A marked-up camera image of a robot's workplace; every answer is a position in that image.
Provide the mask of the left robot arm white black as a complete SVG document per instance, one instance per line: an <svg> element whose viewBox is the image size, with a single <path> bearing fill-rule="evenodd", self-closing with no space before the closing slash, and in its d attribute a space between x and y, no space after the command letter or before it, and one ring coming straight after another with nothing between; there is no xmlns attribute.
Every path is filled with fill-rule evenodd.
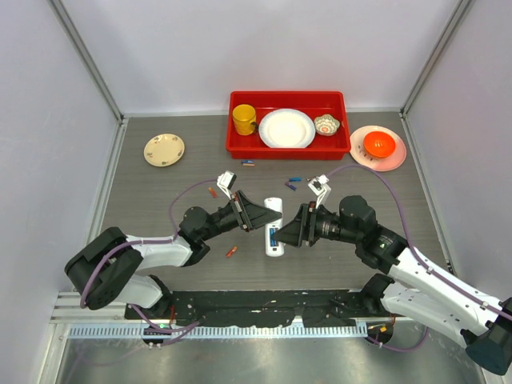
<svg viewBox="0 0 512 384"><path fill-rule="evenodd" d="M196 265L210 250L208 240L236 228L256 230L281 218L280 210L252 202L239 190L213 213L199 206L189 208L175 236L138 238L110 227L73 256L64 271L80 293L83 307L99 310L124 302L160 319L169 313L168 290L157 278L139 276L138 271Z"/></svg>

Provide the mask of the white remote control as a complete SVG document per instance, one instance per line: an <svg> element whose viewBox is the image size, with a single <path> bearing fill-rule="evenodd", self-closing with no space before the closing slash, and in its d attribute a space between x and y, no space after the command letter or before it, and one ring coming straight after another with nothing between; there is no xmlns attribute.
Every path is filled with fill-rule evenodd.
<svg viewBox="0 0 512 384"><path fill-rule="evenodd" d="M265 208L282 213L283 203L281 198L266 198L264 200ZM285 245L274 239L274 234L282 228L282 218L272 221L265 225L265 252L268 257L277 258L285 253Z"/></svg>

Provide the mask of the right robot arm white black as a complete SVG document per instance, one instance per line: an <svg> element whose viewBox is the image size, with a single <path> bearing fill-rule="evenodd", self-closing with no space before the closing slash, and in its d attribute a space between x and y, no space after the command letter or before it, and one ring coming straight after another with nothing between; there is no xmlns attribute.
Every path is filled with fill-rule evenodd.
<svg viewBox="0 0 512 384"><path fill-rule="evenodd" d="M436 265L407 239L378 224L363 197L345 197L338 213L315 202L303 204L272 238L296 247L319 239L354 245L356 256L377 271L361 296L366 313L411 318L456 342L481 368L496 375L508 371L511 300L486 294Z"/></svg>

